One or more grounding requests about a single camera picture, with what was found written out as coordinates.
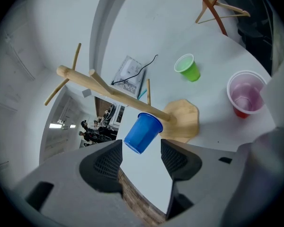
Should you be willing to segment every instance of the blue cup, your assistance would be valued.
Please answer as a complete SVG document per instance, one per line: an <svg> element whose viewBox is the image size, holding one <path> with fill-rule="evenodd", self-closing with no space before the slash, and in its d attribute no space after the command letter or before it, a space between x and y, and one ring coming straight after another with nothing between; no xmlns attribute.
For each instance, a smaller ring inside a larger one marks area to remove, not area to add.
<svg viewBox="0 0 284 227"><path fill-rule="evenodd" d="M142 154L152 140L163 131L163 125L149 113L140 113L136 123L124 139L124 143L138 154Z"/></svg>

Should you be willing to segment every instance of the wooden hanger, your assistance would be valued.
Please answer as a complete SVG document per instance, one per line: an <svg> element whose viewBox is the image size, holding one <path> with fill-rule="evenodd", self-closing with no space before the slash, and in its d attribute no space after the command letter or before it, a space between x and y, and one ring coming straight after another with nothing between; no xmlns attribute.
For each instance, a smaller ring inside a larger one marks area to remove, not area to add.
<svg viewBox="0 0 284 227"><path fill-rule="evenodd" d="M219 6L219 7L222 7L222 8L225 8L225 9L229 9L229 10L232 10L232 11L236 11L240 14L234 14L234 15L229 15L229 16L223 16L223 17L219 17L219 18L226 18L226 17L241 17L241 16L247 16L247 17L250 17L250 14L247 12L247 11L244 11L240 8L237 8L237 7L234 7L234 6L230 6L230 5L227 5L227 4L224 4L224 3L220 3L218 2L217 0L209 0L211 2L211 4L214 6ZM199 22L200 18L202 17L202 15L205 13L207 9L207 6L204 2L202 2L202 11L201 13L199 14L198 18L195 20L195 22L197 24L201 24L201 23L205 23L205 22L208 22L208 21L211 21L211 20L215 20L215 18L212 18L212 19L208 19L208 20L205 20L205 21L202 21L202 22Z"/></svg>

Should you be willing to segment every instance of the wooden mug tree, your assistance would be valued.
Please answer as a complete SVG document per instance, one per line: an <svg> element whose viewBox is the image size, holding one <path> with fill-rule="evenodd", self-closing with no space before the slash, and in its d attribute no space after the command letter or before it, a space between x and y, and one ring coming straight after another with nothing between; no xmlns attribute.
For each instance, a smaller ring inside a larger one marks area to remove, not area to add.
<svg viewBox="0 0 284 227"><path fill-rule="evenodd" d="M45 105L51 101L55 94L70 80L81 86L87 87L90 90L98 92L102 95L110 97L118 102L129 105L133 108L153 114L161 120L163 124L163 132L160 133L163 139L177 140L180 142L188 142L191 138L198 134L199 131L199 111L191 103L185 99L170 102L166 105L163 111L152 107L150 98L150 85L147 82L148 88L148 102L146 104L141 102L123 92L120 92L105 83L105 81L95 72L89 71L89 77L75 71L78 54L81 43L79 43L72 68L66 66L59 66L57 74L64 79L57 88L50 94Z"/></svg>

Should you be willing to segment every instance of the green cup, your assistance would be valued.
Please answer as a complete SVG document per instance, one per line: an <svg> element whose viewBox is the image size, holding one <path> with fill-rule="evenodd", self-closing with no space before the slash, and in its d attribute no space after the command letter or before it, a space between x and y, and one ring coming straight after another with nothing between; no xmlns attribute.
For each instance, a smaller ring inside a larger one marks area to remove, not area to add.
<svg viewBox="0 0 284 227"><path fill-rule="evenodd" d="M200 72L192 54L181 56L175 64L175 71L180 72L190 81L197 81L200 77Z"/></svg>

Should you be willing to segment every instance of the pink cup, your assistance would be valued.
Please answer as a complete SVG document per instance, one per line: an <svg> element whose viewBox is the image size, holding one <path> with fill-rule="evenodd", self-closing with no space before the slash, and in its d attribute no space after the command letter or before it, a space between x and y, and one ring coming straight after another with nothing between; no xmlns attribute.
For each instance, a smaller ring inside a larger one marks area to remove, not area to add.
<svg viewBox="0 0 284 227"><path fill-rule="evenodd" d="M241 70L232 75L227 83L227 96L238 117L243 119L257 114L264 105L260 91L266 84L257 73Z"/></svg>

